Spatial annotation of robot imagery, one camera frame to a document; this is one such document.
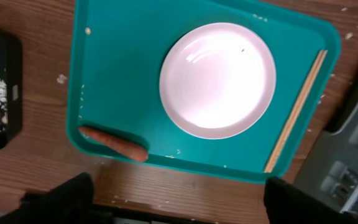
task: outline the chopstick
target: chopstick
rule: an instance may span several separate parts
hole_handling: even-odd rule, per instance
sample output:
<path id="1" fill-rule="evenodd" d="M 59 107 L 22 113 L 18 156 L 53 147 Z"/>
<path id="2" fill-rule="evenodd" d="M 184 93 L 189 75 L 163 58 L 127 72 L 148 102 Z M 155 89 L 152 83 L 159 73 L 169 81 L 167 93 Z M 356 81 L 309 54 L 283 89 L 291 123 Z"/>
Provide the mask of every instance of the chopstick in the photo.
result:
<path id="1" fill-rule="evenodd" d="M 276 165 L 278 158 L 280 157 L 280 154 L 283 150 L 285 142 L 287 141 L 287 139 L 291 133 L 291 130 L 295 124 L 295 121 L 300 114 L 303 104 L 305 103 L 305 101 L 309 95 L 311 87 L 313 86 L 314 80 L 316 79 L 317 74 L 320 71 L 321 65 L 323 64 L 323 61 L 324 61 L 324 58 L 326 57 L 326 55 L 327 55 L 327 50 L 320 50 L 318 52 L 317 58 L 314 61 L 313 66 L 311 67 L 311 70 L 309 71 L 309 74 L 303 84 L 301 92 L 298 95 L 298 98 L 295 101 L 293 109 L 287 119 L 287 122 L 284 125 L 284 128 L 280 134 L 280 137 L 278 138 L 278 140 L 276 142 L 276 145 L 273 149 L 273 153 L 270 155 L 270 158 L 265 166 L 265 170 L 264 170 L 265 172 L 273 171 L 273 168 Z"/>

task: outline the round plate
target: round plate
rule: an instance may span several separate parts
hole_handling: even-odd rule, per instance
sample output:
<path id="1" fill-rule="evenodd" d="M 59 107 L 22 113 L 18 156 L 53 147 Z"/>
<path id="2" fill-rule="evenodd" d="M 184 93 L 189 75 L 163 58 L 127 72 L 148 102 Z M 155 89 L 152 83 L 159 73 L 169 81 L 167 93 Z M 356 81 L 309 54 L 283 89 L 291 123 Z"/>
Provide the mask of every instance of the round plate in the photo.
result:
<path id="1" fill-rule="evenodd" d="M 214 23 L 184 35 L 162 65 L 160 96 L 170 119 L 189 134 L 223 139 L 251 127 L 273 98 L 276 71 L 251 30 Z"/>

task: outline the carrot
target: carrot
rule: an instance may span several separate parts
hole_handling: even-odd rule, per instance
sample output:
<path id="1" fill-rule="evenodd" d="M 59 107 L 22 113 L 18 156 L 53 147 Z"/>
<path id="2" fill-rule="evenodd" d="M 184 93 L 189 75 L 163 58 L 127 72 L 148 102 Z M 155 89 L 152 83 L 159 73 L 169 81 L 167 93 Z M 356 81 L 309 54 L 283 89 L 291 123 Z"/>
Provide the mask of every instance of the carrot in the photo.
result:
<path id="1" fill-rule="evenodd" d="M 88 127 L 78 127 L 81 133 L 135 161 L 144 162 L 149 153 L 142 146 Z"/>

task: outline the teal tray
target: teal tray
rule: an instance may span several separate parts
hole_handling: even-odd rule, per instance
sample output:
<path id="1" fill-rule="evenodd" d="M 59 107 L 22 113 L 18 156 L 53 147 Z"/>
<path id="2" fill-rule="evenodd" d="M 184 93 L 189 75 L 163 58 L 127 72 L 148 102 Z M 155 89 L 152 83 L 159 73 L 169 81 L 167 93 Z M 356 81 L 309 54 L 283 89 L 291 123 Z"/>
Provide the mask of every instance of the teal tray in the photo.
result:
<path id="1" fill-rule="evenodd" d="M 221 140 L 196 138 L 176 127 L 158 92 L 160 69 L 172 45 L 214 22 L 254 31 L 270 48 L 277 69 L 275 94 L 265 114 L 247 131 Z M 67 135 L 83 152 L 129 161 L 77 130 L 78 125 L 91 125 L 145 146 L 150 156 L 144 164 L 264 183 L 290 165 L 340 48 L 330 23 L 253 0 L 77 0 Z M 265 174 L 321 49 L 328 50 L 326 60 L 273 172 Z"/>

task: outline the brown wooden surface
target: brown wooden surface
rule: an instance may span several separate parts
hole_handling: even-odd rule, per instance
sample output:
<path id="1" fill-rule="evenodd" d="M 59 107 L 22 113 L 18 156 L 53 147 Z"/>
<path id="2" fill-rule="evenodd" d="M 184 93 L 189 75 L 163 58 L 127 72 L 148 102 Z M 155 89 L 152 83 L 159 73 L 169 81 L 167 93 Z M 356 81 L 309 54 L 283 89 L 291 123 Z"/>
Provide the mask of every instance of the brown wooden surface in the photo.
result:
<path id="1" fill-rule="evenodd" d="M 358 1 L 269 2 L 326 19 L 342 36 L 335 76 L 285 176 L 293 181 L 357 76 Z M 86 156 L 70 144 L 65 134 L 67 86 L 56 78 L 68 75 L 74 3 L 0 0 L 0 28 L 18 36 L 24 48 L 24 124 L 20 135 L 0 152 L 0 210 L 15 209 L 26 190 L 46 191 L 87 171 L 94 178 L 96 203 L 209 222 L 268 223 L 262 185 Z M 348 32 L 354 36 L 345 40 Z"/>

